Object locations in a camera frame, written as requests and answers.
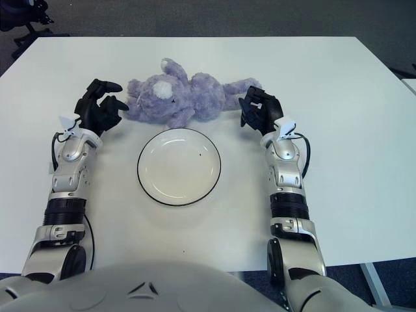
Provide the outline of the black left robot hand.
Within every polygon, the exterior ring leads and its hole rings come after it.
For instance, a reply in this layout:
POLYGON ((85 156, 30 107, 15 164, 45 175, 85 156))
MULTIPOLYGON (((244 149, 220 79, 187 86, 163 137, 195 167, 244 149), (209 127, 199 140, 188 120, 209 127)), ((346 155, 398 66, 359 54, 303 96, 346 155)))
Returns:
POLYGON ((129 107, 116 96, 107 95, 100 104, 97 100, 107 93, 121 92, 123 88, 113 82, 94 79, 86 89, 84 96, 78 100, 74 113, 79 115, 81 129, 87 129, 100 137, 118 125, 122 117, 119 111, 128 111, 129 107))

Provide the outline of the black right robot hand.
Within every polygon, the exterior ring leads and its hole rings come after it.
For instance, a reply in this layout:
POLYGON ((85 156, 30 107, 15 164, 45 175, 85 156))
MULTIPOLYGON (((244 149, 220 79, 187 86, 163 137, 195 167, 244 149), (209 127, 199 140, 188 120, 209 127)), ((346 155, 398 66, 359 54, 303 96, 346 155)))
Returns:
POLYGON ((280 102, 264 90, 250 86, 244 98, 239 98, 241 108, 240 126, 248 124, 263 136, 274 132, 274 121, 283 117, 280 102))

